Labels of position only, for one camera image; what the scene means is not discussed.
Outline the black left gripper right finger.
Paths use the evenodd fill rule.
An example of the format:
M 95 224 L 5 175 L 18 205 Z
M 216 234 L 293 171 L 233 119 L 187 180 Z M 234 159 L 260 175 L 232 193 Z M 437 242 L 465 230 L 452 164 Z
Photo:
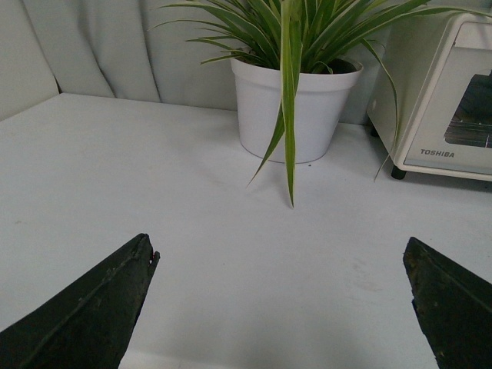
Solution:
M 403 262 L 438 367 L 490 368 L 491 283 L 414 237 Z

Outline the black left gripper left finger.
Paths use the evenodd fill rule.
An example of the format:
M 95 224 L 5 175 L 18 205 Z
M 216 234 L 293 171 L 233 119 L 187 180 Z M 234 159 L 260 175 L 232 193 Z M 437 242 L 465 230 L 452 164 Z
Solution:
M 3 368 L 117 368 L 160 254 L 138 234 L 1 332 Z

